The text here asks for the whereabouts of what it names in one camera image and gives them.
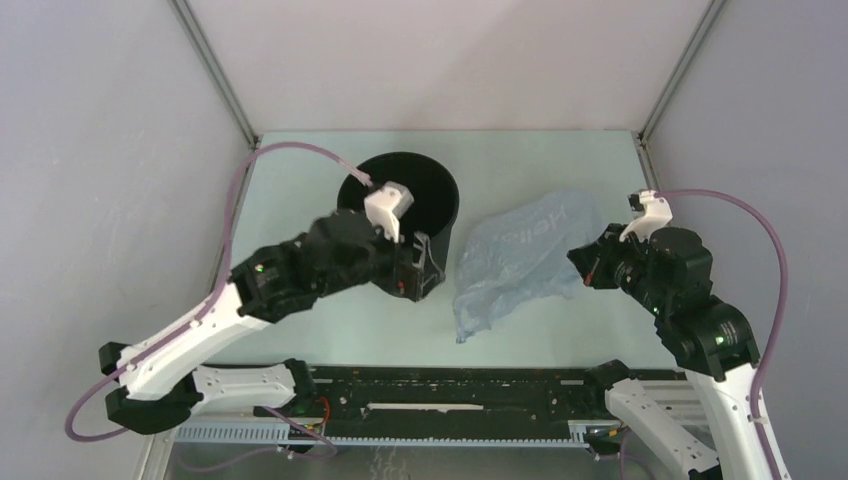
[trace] white bracket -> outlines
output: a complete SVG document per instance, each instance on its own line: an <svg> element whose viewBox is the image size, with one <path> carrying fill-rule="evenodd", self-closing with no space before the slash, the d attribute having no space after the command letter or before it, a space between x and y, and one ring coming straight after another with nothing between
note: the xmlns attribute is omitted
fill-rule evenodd
<svg viewBox="0 0 848 480"><path fill-rule="evenodd" d="M619 241L625 241L630 232L635 233L639 241L645 241L655 231L668 225L672 218L671 207L668 205L668 200L656 197L656 193L656 190L639 192L639 203L642 205L643 213L624 228L618 238Z"/></svg>
<svg viewBox="0 0 848 480"><path fill-rule="evenodd" d="M717 440L721 471L728 480L772 478L754 427L748 400L755 373L756 370L748 363L725 372L725 380L716 382L709 375L686 370L686 378L695 387L710 423L710 431ZM758 400L760 414L767 419L768 411L762 395ZM780 478L791 480L777 446L774 430L767 421L764 422L763 428L777 461Z"/></svg>
<svg viewBox="0 0 848 480"><path fill-rule="evenodd" d="M294 398L294 377L283 364L264 368L198 367L192 373L203 400L192 415L231 411L245 405L277 408Z"/></svg>
<svg viewBox="0 0 848 480"><path fill-rule="evenodd" d="M191 325L188 331L163 345L154 354L140 362L132 362L131 368L119 377L121 386L127 388L127 398L162 398L177 382L209 357L235 340L270 325L266 321L249 316L242 317L237 313L242 303L232 283L224 287L215 307L202 320L194 320L195 314L208 300L209 297L147 340L121 350L119 367L132 362L138 354L180 326L186 323Z"/></svg>
<svg viewBox="0 0 848 480"><path fill-rule="evenodd" d="M371 225L383 228L387 239L400 243L400 217L414 201L408 188L386 182L379 190L365 197L365 216Z"/></svg>
<svg viewBox="0 0 848 480"><path fill-rule="evenodd" d="M716 452L696 439L645 393L638 380L617 382L606 392L607 410L626 423L663 465L680 478L718 465Z"/></svg>

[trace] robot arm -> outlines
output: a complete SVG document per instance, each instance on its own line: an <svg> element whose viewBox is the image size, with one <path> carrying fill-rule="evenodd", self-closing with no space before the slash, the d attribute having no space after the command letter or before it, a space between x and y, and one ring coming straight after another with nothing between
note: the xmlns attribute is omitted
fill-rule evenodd
<svg viewBox="0 0 848 480"><path fill-rule="evenodd" d="M256 369L201 364L232 342L350 287L373 282L399 297L424 298L444 273L429 254L429 237L417 232L405 242L400 235L399 219L412 202L405 187L389 182L365 199L364 212L337 210L292 240L258 249L232 269L202 319L195 316L212 296L140 343L104 345L104 374L127 367L117 378L120 388L106 397L109 419L151 434L201 410L314 401L315 386L300 361ZM162 341L158 350L141 355Z"/></svg>
<svg viewBox="0 0 848 480"><path fill-rule="evenodd" d="M657 335L685 370L704 407L717 440L720 472L710 466L712 451L702 445L700 456L689 451L687 447L696 445L694 437L674 428L670 418L662 420L665 415L648 403L633 408L632 400L642 398L642 391L629 375L601 384L607 409L683 478L770 478L747 401L760 359L751 326L738 309L711 294L712 255L696 233L666 226L671 210L655 194L631 196L636 220L610 224L596 242L570 251L568 258L586 286L620 288L654 315ZM788 479L771 425L765 429L782 478Z"/></svg>

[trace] black container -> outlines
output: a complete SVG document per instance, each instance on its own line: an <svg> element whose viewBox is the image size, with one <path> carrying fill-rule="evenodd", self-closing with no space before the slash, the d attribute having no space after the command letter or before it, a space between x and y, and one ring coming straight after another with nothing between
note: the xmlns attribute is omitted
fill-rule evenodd
<svg viewBox="0 0 848 480"><path fill-rule="evenodd" d="M371 175L375 187L392 181L409 189L415 202L400 219L404 243L411 245L415 232L429 235L433 261L444 271L451 228L459 211L459 188L453 175L432 158L411 152L384 153L357 168ZM368 187L348 176L342 182L336 204L338 208L362 211L369 193Z"/></svg>

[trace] light blue table surface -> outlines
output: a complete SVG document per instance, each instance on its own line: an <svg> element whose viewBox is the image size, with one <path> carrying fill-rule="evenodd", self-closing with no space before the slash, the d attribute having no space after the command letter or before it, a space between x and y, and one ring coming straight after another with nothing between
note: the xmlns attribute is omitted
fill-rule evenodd
<svg viewBox="0 0 848 480"><path fill-rule="evenodd" d="M353 164L404 150L447 167L460 191L447 281L420 303L390 297L373 285L347 290L234 343L212 361L295 357L313 364L584 367L619 358L631 367L674 366L652 318L619 291L579 288L571 300L534 300L492 330L462 345L455 342L456 260L474 225L564 187L592 192L604 222L628 222L627 195L645 188L630 132L278 132L266 134L262 144L280 141L314 143ZM238 218L233 265L331 212L345 176L334 162L307 151L260 158Z"/></svg>

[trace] plastic bag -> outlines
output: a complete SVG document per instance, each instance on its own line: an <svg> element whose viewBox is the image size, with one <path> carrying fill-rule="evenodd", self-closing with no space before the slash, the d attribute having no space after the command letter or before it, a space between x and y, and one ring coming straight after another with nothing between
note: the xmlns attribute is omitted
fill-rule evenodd
<svg viewBox="0 0 848 480"><path fill-rule="evenodd" d="M571 298L580 279L569 250L595 241L604 225L595 199L581 191L549 193L523 207L487 218L468 237L459 260L457 343L534 298Z"/></svg>

